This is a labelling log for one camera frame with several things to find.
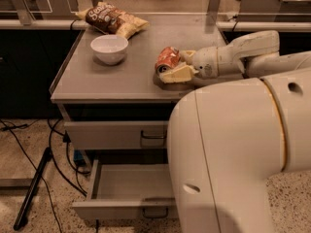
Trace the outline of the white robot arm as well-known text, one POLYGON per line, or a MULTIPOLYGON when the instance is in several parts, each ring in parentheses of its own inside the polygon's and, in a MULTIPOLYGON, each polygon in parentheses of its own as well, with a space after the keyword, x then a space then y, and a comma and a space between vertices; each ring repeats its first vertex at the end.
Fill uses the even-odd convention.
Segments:
POLYGON ((163 83, 212 81, 177 103, 167 128, 183 233, 274 233, 267 179, 311 166, 310 54, 279 48, 266 30, 162 52, 163 83))

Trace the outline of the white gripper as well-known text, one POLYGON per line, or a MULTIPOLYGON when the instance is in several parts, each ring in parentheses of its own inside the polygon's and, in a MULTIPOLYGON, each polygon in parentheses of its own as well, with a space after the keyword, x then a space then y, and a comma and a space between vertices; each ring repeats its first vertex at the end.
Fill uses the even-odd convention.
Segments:
POLYGON ((184 83, 190 81, 195 75, 203 80, 215 79, 220 75, 217 47, 203 48, 197 52, 181 50, 180 61, 188 65, 165 69, 158 73, 163 83, 184 83))

